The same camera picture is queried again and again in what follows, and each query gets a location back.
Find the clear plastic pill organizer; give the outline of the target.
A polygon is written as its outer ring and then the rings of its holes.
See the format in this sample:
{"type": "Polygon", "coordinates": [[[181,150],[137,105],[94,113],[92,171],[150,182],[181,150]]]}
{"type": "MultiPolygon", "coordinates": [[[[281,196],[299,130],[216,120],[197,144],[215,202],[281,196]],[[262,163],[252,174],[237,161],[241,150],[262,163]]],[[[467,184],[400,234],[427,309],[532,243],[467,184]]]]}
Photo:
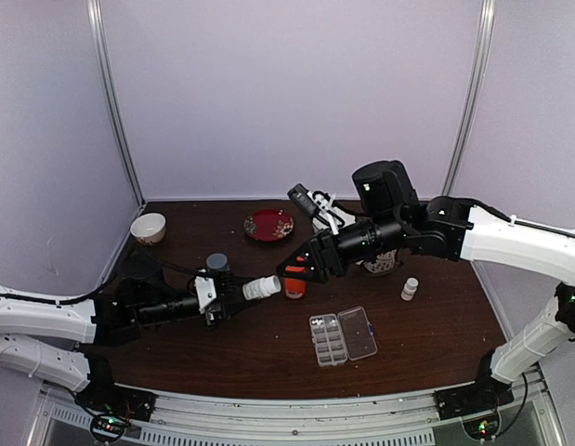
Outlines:
{"type": "Polygon", "coordinates": [[[378,346],[364,307],[357,306],[337,314],[310,316],[308,326],[319,367],[338,366],[374,356],[378,346]],[[324,324],[310,320],[323,318],[324,324]]]}

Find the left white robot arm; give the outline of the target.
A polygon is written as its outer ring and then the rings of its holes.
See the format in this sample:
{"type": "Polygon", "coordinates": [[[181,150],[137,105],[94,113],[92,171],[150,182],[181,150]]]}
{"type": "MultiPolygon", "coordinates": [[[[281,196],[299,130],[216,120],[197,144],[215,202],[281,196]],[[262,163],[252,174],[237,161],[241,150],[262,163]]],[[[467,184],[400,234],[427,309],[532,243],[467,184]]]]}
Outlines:
{"type": "Polygon", "coordinates": [[[216,326],[281,290],[276,276],[240,277],[228,267],[185,269],[148,256],[126,260],[119,275],[85,295],[23,292],[0,284],[0,366],[85,393],[104,413],[123,405],[107,360],[51,340],[115,348],[142,330],[203,318],[216,326]]]}

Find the small white bottle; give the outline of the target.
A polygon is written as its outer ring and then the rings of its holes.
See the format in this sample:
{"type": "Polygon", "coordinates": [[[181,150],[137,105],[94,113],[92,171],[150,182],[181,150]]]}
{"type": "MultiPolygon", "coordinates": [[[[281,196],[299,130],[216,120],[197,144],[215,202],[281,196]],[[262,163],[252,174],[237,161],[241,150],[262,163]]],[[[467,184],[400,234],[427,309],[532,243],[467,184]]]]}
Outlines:
{"type": "Polygon", "coordinates": [[[409,277],[403,285],[400,297],[404,301],[412,301],[415,293],[417,292],[419,281],[414,277],[409,277]]]}
{"type": "Polygon", "coordinates": [[[247,301],[268,298],[280,291],[281,281],[276,275],[252,280],[242,287],[243,297],[247,301]]]}

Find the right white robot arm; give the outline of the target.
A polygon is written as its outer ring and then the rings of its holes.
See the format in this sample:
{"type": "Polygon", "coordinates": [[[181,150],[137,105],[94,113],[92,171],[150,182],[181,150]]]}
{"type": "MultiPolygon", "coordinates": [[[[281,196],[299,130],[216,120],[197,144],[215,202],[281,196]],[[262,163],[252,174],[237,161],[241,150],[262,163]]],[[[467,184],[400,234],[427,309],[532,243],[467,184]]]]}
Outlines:
{"type": "Polygon", "coordinates": [[[364,165],[352,175],[365,217],[339,230],[321,230],[285,258],[283,278],[326,283],[350,265],[407,249],[418,256],[490,262],[558,281],[540,314],[484,359],[485,375],[466,390],[466,402],[487,409],[531,365],[575,339],[575,230],[558,229],[470,198],[418,199],[400,161],[364,165]]]}

